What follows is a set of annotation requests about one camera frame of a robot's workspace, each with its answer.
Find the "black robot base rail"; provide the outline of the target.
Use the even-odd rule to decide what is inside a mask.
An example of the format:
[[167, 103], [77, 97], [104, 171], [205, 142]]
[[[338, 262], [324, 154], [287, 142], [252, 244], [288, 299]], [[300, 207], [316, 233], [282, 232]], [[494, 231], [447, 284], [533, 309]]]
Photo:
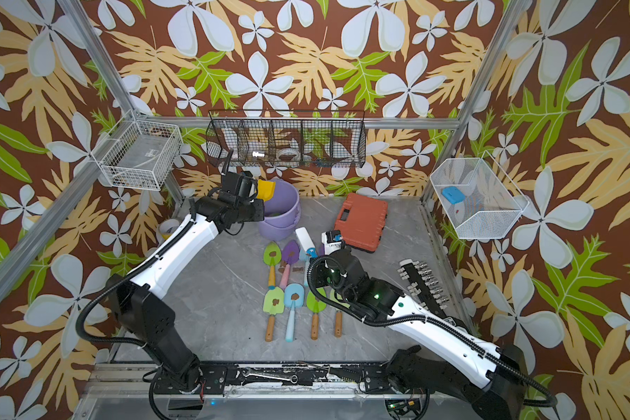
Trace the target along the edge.
[[233, 363], [202, 362], [194, 371], [189, 388], [178, 383], [165, 369], [152, 369], [142, 381], [150, 384], [158, 395], [199, 395], [228, 397], [232, 390], [276, 387], [280, 391], [333, 393], [336, 389], [351, 390], [362, 395], [421, 395], [432, 390], [425, 385], [404, 381], [390, 371], [388, 362], [285, 362]]

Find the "green trowel yellow handle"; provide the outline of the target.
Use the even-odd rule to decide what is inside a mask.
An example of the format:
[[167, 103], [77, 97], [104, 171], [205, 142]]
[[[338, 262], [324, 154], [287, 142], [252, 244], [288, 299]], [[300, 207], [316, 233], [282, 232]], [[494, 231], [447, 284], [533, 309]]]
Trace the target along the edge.
[[277, 267], [282, 261], [281, 248], [272, 241], [264, 250], [264, 263], [269, 267], [268, 288], [275, 289], [277, 286]]

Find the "white brush blue handle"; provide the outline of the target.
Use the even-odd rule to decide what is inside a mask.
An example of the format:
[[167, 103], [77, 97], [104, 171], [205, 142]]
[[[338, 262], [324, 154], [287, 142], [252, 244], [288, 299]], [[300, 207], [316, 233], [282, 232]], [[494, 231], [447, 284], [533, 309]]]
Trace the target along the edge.
[[315, 258], [318, 256], [315, 244], [310, 234], [305, 227], [298, 227], [295, 230], [297, 240], [301, 250], [307, 255], [308, 258]]

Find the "green square trowel wooden handle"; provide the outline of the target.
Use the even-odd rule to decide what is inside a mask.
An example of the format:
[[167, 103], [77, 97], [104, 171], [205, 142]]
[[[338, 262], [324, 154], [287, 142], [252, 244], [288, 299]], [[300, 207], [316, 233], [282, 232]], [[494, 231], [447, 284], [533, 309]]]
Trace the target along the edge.
[[285, 310], [285, 292], [278, 287], [268, 290], [264, 296], [264, 306], [262, 310], [269, 316], [265, 341], [271, 342], [274, 337], [276, 316], [282, 314]]

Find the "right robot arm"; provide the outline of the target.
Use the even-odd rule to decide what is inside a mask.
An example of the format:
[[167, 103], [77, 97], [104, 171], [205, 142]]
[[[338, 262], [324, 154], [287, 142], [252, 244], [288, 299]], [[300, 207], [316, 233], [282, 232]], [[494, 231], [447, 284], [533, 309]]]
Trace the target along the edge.
[[439, 318], [395, 285], [371, 278], [348, 248], [311, 254], [306, 275], [316, 299], [416, 342], [386, 366], [395, 387], [456, 397], [482, 419], [517, 419], [526, 407], [556, 409], [558, 399], [523, 370], [517, 346], [498, 348]]

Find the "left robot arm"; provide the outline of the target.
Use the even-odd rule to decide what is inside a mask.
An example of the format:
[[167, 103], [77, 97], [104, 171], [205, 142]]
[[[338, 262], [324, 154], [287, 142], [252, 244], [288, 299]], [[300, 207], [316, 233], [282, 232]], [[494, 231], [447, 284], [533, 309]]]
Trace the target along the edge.
[[273, 198], [275, 189], [273, 183], [256, 180], [249, 171], [223, 173], [220, 186], [190, 201], [188, 215], [172, 236], [127, 275], [113, 276], [110, 285], [82, 309], [75, 324], [79, 337], [110, 342], [85, 327], [91, 312], [108, 299], [119, 323], [132, 334], [117, 338], [117, 343], [145, 350], [176, 390], [196, 390], [201, 362], [176, 331], [175, 312], [164, 296], [180, 272], [219, 234], [235, 224], [263, 221], [264, 203]]

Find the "yellow square trowel wooden handle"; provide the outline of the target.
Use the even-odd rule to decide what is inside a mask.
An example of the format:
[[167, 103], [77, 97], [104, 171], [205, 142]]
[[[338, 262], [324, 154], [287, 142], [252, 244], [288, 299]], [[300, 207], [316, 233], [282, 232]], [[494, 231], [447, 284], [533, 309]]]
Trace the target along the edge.
[[276, 192], [276, 182], [257, 180], [257, 199], [261, 201], [270, 201]]

